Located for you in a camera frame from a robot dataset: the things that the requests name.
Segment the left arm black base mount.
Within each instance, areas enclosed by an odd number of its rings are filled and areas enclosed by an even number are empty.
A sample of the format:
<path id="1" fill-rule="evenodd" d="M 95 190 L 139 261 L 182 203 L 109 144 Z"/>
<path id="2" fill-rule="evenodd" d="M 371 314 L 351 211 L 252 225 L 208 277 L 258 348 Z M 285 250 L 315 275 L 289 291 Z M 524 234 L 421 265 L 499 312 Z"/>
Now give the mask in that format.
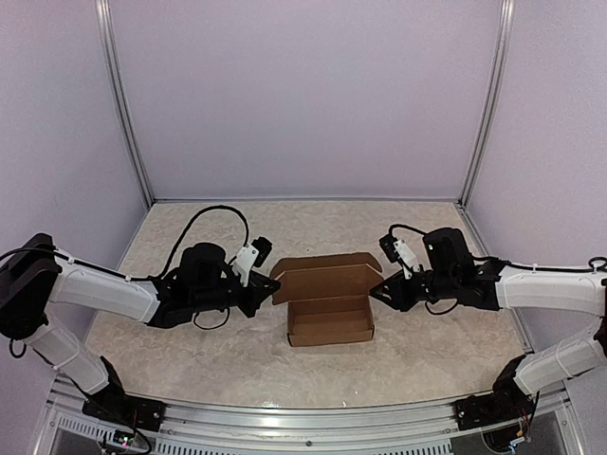
<path id="1" fill-rule="evenodd" d="M 99 392 L 87 398 L 84 415 L 129 428 L 158 432 L 166 410 L 162 401 L 129 394 Z"/>

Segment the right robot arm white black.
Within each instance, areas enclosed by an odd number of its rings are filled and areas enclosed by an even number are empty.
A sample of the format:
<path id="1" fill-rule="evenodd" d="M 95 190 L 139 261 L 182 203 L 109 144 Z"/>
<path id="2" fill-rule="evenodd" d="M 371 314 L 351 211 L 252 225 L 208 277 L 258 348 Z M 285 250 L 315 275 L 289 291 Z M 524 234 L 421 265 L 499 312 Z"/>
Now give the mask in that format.
<path id="1" fill-rule="evenodd" d="M 418 303 L 452 300 L 459 306 L 499 311 L 555 309 L 593 316 L 585 329 L 555 345 L 511 360 L 485 401 L 487 415 L 504 421 L 527 398 L 546 386 L 606 364 L 606 260 L 585 267 L 515 264 L 474 256 L 458 228 L 442 227 L 422 235 L 430 266 L 424 268 L 407 244 L 388 232 L 378 241 L 390 263 L 400 269 L 373 287 L 371 297 L 399 312 Z"/>

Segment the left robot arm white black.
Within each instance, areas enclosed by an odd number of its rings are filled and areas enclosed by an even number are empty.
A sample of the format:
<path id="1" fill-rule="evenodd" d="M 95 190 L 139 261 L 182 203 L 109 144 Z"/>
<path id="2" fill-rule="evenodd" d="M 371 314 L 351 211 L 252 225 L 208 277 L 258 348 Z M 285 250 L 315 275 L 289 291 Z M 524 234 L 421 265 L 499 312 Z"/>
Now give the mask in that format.
<path id="1" fill-rule="evenodd" d="M 268 239 L 259 237 L 227 262 L 222 247 L 199 243 L 184 250 L 178 267 L 141 279 L 71 257 L 53 244 L 51 236 L 39 233 L 2 257 L 1 334 L 31 347 L 109 419 L 120 422 L 132 413 L 133 402 L 114 367 L 92 355 L 48 306 L 78 305 L 158 329 L 232 307 L 252 318 L 281 287 L 255 270 L 271 248 Z"/>

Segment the brown cardboard box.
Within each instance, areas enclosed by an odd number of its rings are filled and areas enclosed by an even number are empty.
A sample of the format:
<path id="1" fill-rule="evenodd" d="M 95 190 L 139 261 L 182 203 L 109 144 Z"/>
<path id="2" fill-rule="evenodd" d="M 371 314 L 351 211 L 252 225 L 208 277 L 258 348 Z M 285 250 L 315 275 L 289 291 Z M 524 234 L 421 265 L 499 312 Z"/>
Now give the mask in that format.
<path id="1" fill-rule="evenodd" d="M 375 334 L 371 289 L 382 267 L 369 252 L 282 258 L 270 272 L 280 283 L 274 305 L 287 305 L 290 346 L 367 342 Z"/>

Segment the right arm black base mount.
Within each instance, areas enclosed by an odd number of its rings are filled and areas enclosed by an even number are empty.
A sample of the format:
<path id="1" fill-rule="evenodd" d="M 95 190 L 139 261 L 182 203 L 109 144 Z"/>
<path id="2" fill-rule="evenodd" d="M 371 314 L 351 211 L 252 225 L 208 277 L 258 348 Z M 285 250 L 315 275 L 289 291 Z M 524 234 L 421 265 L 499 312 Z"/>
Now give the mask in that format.
<path id="1" fill-rule="evenodd" d="M 460 431 L 491 426 L 529 416 L 535 409 L 530 396 L 511 391 L 471 395 L 454 402 Z"/>

